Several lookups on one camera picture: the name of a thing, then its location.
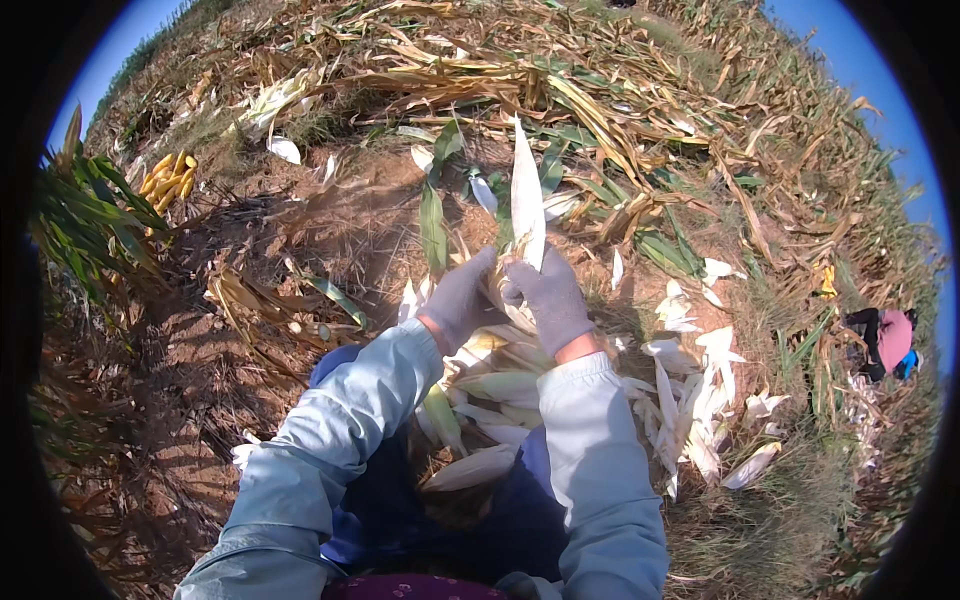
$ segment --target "pink shirt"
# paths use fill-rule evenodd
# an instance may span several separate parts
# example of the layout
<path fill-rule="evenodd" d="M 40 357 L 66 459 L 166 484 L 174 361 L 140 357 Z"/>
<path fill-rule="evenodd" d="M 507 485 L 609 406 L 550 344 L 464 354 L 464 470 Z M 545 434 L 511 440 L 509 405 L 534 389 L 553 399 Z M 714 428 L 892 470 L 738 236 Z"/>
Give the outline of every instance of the pink shirt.
<path fill-rule="evenodd" d="M 893 372 L 913 344 L 913 325 L 899 310 L 884 310 L 876 332 L 876 350 L 887 372 Z"/>

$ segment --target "work glove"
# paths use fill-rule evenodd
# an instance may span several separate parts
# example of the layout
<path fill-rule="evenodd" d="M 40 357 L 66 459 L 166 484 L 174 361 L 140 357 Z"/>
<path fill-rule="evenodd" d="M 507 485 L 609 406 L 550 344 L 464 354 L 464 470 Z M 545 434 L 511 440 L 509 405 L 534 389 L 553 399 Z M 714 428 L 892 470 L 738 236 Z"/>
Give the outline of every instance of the work glove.
<path fill-rule="evenodd" d="M 487 246 L 444 275 L 430 300 L 417 311 L 417 316 L 429 317 L 440 328 L 448 355 L 455 354 L 477 327 L 508 321 L 481 292 L 484 276 L 495 264 L 496 251 Z"/>
<path fill-rule="evenodd" d="M 577 277 L 553 246 L 547 244 L 539 273 L 521 260 L 507 263 L 504 269 L 509 282 L 503 288 L 503 301 L 512 306 L 527 301 L 547 354 L 555 356 L 560 348 L 593 330 Z"/>

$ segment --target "black pants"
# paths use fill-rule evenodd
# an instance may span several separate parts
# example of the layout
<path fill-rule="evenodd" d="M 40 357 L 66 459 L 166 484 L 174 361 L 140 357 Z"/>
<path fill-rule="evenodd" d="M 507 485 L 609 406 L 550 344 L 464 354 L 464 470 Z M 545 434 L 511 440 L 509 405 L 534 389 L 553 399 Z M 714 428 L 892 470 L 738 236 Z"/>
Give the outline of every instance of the black pants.
<path fill-rule="evenodd" d="M 880 351 L 876 345 L 876 333 L 880 327 L 880 311 L 875 308 L 864 308 L 863 310 L 847 315 L 844 318 L 844 323 L 847 327 L 861 324 L 867 326 L 867 332 L 863 334 L 863 341 L 867 343 L 867 350 L 870 352 L 870 359 L 873 364 L 864 363 L 863 366 L 860 367 L 860 372 L 868 374 L 870 380 L 875 383 L 883 379 L 883 375 L 887 373 L 887 370 L 880 360 Z"/>

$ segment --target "light blue sleeve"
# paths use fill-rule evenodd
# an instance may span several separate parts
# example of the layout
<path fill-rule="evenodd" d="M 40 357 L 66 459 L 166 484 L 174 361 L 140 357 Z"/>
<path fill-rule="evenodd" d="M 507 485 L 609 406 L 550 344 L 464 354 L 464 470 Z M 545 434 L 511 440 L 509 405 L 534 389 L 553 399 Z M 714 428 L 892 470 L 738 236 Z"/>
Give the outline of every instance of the light blue sleeve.
<path fill-rule="evenodd" d="M 251 453 L 220 540 L 175 598 L 320 598 L 337 574 L 320 556 L 332 507 L 443 372 L 433 336 L 410 319 L 304 392 L 276 437 Z"/>
<path fill-rule="evenodd" d="M 660 497 L 633 412 L 603 352 L 540 378 L 550 483 L 566 508 L 564 599 L 661 598 L 670 564 Z"/>

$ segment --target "blue sky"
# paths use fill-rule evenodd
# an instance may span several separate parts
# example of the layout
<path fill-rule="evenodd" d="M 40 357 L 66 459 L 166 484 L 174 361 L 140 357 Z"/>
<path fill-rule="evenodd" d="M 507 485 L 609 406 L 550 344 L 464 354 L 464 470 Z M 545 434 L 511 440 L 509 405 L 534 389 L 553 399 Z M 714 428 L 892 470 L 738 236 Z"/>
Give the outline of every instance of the blue sky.
<path fill-rule="evenodd" d="M 947 210 L 924 136 L 897 79 L 867 34 L 837 0 L 767 0 L 765 12 L 799 37 L 816 28 L 817 33 L 809 45 L 824 53 L 833 77 L 841 85 L 852 88 L 853 98 L 866 96 L 883 112 L 884 118 L 879 118 L 868 110 L 860 111 L 881 146 L 903 151 L 893 163 L 897 177 L 906 185 L 922 183 L 924 186 L 924 194 L 905 207 L 907 217 L 911 221 L 929 222 L 943 240 L 945 251 L 950 252 Z M 953 278 L 951 269 L 940 296 L 937 342 L 942 352 L 941 372 L 950 370 L 956 351 Z"/>
<path fill-rule="evenodd" d="M 49 135 L 49 145 L 58 148 L 62 143 L 78 101 L 84 107 L 85 134 L 89 117 L 123 60 L 141 38 L 154 34 L 171 17 L 179 3 L 180 0 L 134 0 L 124 9 L 64 99 Z M 885 118 L 881 119 L 872 112 L 862 111 L 868 127 L 883 146 L 904 151 L 894 162 L 897 176 L 907 185 L 922 183 L 925 189 L 918 200 L 906 206 L 907 216 L 913 221 L 931 223 L 949 252 L 947 213 L 924 137 L 897 80 L 867 35 L 837 0 L 768 0 L 765 10 L 800 37 L 816 28 L 817 34 L 809 44 L 826 55 L 833 76 L 840 84 L 852 87 L 853 97 L 867 96 L 871 104 L 884 113 Z M 942 351 L 940 366 L 942 371 L 947 371 L 953 364 L 955 352 L 956 297 L 952 271 L 941 295 L 937 325 L 942 333 L 938 340 Z"/>
<path fill-rule="evenodd" d="M 63 99 L 63 107 L 48 134 L 48 146 L 63 144 L 67 125 L 79 101 L 84 110 L 84 136 L 97 103 L 107 93 L 113 74 L 120 70 L 140 39 L 149 38 L 177 10 L 180 0 L 133 0 L 121 12 L 100 44 L 87 59 L 70 91 Z"/>

